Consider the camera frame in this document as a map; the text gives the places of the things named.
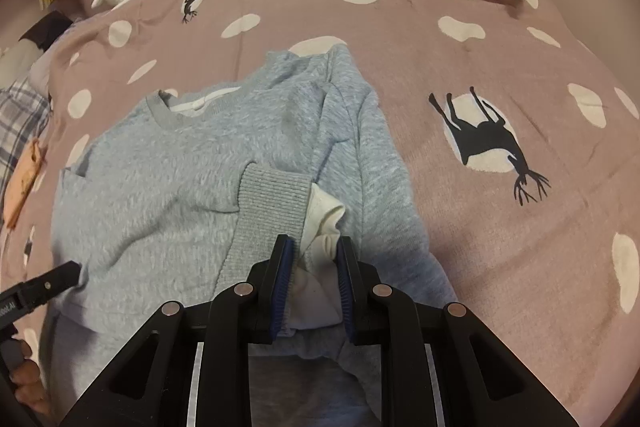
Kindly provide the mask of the person left hand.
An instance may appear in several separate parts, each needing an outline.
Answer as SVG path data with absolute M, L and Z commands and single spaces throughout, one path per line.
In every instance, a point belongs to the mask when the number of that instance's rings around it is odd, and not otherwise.
M 11 381 L 16 386 L 15 398 L 34 412 L 50 418 L 50 400 L 41 380 L 40 367 L 32 359 L 32 349 L 25 340 L 20 341 L 20 347 L 23 361 L 10 374 Z

